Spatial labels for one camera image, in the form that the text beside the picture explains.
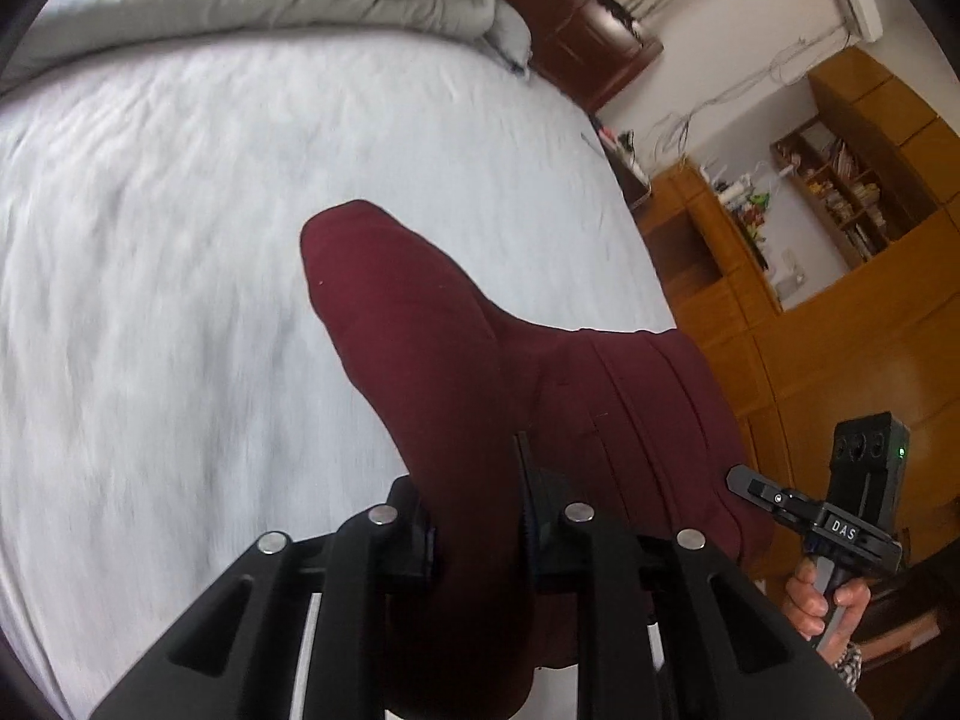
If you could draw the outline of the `person's right hand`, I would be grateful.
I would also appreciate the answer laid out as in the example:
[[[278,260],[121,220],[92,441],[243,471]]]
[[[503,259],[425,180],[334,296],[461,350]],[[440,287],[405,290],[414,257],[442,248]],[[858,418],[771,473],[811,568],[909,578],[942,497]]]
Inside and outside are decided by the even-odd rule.
[[[820,644],[823,645],[820,655],[828,665],[834,665],[846,652],[854,631],[861,624],[871,601],[871,587],[862,578],[853,578],[836,590],[833,603],[843,611],[843,617],[832,635],[827,635],[828,600],[817,590],[815,582],[817,567],[804,557],[784,585],[786,596],[781,611],[804,639],[811,640],[820,635]]]

